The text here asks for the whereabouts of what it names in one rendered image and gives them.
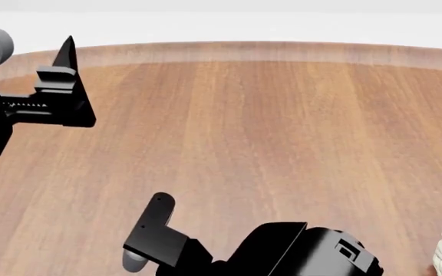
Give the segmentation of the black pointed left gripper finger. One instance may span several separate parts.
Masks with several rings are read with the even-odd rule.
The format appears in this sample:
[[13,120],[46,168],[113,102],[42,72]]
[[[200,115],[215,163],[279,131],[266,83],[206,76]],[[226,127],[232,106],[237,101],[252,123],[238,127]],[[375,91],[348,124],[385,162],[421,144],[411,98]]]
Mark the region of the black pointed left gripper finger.
[[74,39],[69,36],[51,66],[37,70],[38,81],[32,98],[44,105],[39,123],[91,128],[96,116],[78,73]]

